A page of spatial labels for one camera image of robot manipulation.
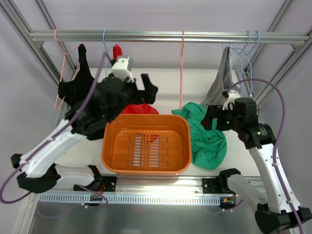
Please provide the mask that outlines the green tank top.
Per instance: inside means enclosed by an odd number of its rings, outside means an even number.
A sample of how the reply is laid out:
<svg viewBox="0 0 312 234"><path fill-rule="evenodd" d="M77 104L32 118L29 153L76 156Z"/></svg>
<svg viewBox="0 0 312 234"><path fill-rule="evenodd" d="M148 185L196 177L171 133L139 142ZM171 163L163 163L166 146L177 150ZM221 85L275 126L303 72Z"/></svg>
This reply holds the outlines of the green tank top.
<svg viewBox="0 0 312 234"><path fill-rule="evenodd" d="M223 132L213 128L209 131L201 125L207 109L200 104L189 102L182 109L173 109L173 115L179 115L187 120L190 127L192 164L205 169L214 170L224 160L227 154L227 141Z"/></svg>

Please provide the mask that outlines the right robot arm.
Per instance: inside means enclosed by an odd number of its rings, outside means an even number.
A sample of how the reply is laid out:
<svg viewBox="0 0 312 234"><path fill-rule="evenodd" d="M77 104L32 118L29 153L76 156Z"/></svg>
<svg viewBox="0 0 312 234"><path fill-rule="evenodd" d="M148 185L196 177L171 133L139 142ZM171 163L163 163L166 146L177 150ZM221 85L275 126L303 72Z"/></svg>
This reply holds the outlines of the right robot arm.
<svg viewBox="0 0 312 234"><path fill-rule="evenodd" d="M259 123L256 103L239 97L226 100L224 105L210 105L201 124L211 130L213 122L216 130L237 133L258 168L266 193L263 195L251 185L236 168L221 171L209 188L239 195L253 211L264 234L295 227L302 232L303 223L311 220L312 213L293 194L277 155L277 140L269 125Z"/></svg>

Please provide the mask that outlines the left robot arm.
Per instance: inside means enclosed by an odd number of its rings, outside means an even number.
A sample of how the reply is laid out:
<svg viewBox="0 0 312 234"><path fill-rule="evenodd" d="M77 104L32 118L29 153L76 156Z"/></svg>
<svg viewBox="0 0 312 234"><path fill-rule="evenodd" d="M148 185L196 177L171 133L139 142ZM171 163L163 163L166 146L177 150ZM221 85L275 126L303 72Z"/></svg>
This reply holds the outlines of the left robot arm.
<svg viewBox="0 0 312 234"><path fill-rule="evenodd" d="M148 74L141 74L144 90L137 88L135 80L122 80L109 76L101 82L94 82L85 101L75 104L56 129L36 148L26 154L14 154L11 161L20 170L17 182L20 188L41 194L54 187L72 188L81 191L83 187L99 191L102 175L94 165L85 167L62 166L56 161L75 144L106 127L130 104L153 104L158 88Z"/></svg>

